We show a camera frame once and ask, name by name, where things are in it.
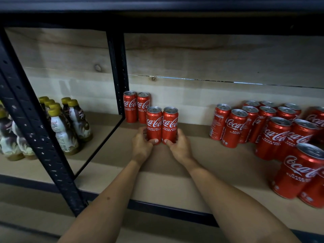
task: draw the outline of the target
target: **hand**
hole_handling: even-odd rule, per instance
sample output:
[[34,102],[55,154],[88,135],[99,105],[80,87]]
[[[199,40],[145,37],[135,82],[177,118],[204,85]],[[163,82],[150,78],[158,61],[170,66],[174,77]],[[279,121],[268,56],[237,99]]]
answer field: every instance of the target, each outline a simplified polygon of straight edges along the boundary
[[153,144],[158,142],[158,139],[151,139],[147,141],[144,134],[146,127],[140,127],[138,133],[133,137],[133,151],[132,160],[136,161],[140,166],[150,156]]
[[168,145],[173,156],[180,164],[186,166],[187,162],[194,160],[190,140],[184,135],[181,129],[178,129],[178,141],[176,144],[168,139],[165,139],[164,142]]

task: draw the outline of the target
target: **person's left arm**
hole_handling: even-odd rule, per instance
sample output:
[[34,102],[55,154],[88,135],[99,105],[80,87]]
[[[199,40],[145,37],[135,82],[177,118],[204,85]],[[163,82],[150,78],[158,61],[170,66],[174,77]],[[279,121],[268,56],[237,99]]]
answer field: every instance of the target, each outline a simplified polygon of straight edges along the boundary
[[132,140],[133,151],[129,164],[83,210],[58,243],[113,243],[117,240],[137,173],[157,142],[157,139],[146,141],[145,129],[140,128]]

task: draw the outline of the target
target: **person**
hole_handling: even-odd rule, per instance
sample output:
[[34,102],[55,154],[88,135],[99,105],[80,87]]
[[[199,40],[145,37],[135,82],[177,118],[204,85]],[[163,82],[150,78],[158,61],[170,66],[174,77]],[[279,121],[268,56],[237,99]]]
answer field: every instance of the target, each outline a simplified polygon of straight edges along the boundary
[[[145,127],[132,140],[132,158],[109,186],[76,218],[58,243],[113,243],[140,167],[157,139],[145,139]],[[218,179],[193,157],[181,129],[174,144],[164,140],[175,159],[188,171],[221,230],[231,243],[297,243],[298,238],[268,209],[241,190]]]

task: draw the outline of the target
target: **silver can top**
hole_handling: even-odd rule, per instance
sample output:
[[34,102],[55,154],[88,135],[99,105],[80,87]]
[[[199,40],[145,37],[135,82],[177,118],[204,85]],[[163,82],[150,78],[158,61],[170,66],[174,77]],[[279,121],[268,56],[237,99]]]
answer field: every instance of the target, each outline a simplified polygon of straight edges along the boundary
[[136,93],[134,92],[134,91],[125,91],[124,92],[124,95],[125,96],[133,96],[133,95],[135,95]]
[[228,111],[228,110],[231,109],[231,107],[229,105],[226,105],[226,104],[218,104],[217,108],[221,109],[221,110],[224,110],[224,111]]
[[265,106],[269,106],[269,107],[276,107],[276,106],[277,106],[277,105],[274,104],[273,102],[271,102],[271,101],[266,101],[266,100],[262,101],[261,103],[262,103],[263,105],[265,105]]
[[166,112],[166,113],[169,113],[169,114],[173,114],[173,113],[177,113],[178,109],[176,109],[173,106],[167,106],[166,108],[164,108],[163,111]]
[[255,100],[246,100],[245,103],[249,106],[260,106],[260,103]]
[[312,158],[324,160],[324,151],[308,143],[298,143],[296,147]]
[[238,116],[238,117],[247,117],[248,116],[248,113],[241,109],[233,109],[232,114],[234,114],[235,116]]
[[324,106],[318,106],[316,107],[317,110],[320,110],[321,112],[324,112]]
[[293,104],[293,103],[286,103],[286,104],[285,104],[285,107],[288,107],[288,108],[290,108],[290,109],[297,110],[297,111],[302,110],[302,109],[300,108],[300,106],[298,106],[298,105],[296,105],[296,104]]
[[290,108],[285,107],[285,106],[278,107],[278,110],[281,111],[281,112],[286,112],[286,113],[290,113],[290,114],[296,114],[295,110],[290,109]]
[[307,129],[312,129],[312,130],[316,130],[317,129],[317,126],[311,122],[308,122],[306,120],[303,120],[303,119],[296,119],[294,120],[294,123],[300,125],[300,126],[303,126]]
[[139,97],[148,97],[148,96],[150,96],[150,93],[148,93],[148,92],[140,92],[140,93],[137,94],[137,96],[139,96]]
[[244,110],[246,112],[259,112],[259,109],[257,109],[254,106],[243,106],[242,110]]
[[150,106],[147,111],[150,113],[159,113],[162,112],[162,109],[158,106]]
[[272,117],[270,120],[278,125],[281,125],[281,126],[291,126],[292,125],[292,123],[289,120],[280,118],[280,117]]
[[261,106],[260,109],[264,112],[268,112],[268,113],[276,113],[277,110],[272,108],[272,107],[269,107],[269,106]]

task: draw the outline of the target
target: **brown shelf surface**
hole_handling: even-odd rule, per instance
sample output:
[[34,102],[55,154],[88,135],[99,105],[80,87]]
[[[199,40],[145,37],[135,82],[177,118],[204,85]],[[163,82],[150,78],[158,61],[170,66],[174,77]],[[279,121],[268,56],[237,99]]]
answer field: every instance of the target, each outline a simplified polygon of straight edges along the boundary
[[[108,139],[75,180],[79,189],[100,193],[111,183],[131,158],[132,137],[140,124],[125,121]],[[280,167],[277,161],[264,161],[253,154],[254,145],[223,147],[209,138],[209,126],[179,123],[190,138],[197,160],[221,179],[246,192],[289,228],[324,234],[324,210],[312,208],[298,199],[286,200],[270,190],[268,184]],[[186,170],[163,144],[138,175],[132,199],[197,212],[210,213]]]
[[[67,161],[74,173],[90,158],[121,119],[121,115],[93,112],[86,112],[86,116],[94,137],[84,145],[79,153],[67,156]],[[8,161],[3,155],[0,155],[0,175],[53,183],[38,159],[28,160],[24,158],[18,161]]]

